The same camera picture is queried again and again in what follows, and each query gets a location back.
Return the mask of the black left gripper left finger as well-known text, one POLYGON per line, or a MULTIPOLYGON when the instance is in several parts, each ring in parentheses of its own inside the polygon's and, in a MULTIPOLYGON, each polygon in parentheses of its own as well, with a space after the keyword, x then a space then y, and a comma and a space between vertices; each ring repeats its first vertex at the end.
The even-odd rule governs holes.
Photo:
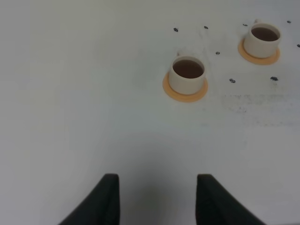
POLYGON ((62 225, 118 225, 120 183, 117 174, 105 174, 90 194, 68 215, 62 225))

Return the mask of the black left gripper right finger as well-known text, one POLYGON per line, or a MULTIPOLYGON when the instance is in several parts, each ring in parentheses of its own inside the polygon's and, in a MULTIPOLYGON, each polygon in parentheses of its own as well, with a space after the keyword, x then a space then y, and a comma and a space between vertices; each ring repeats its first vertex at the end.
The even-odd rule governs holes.
POLYGON ((197 175, 195 218, 198 225, 263 225, 212 175, 197 175))

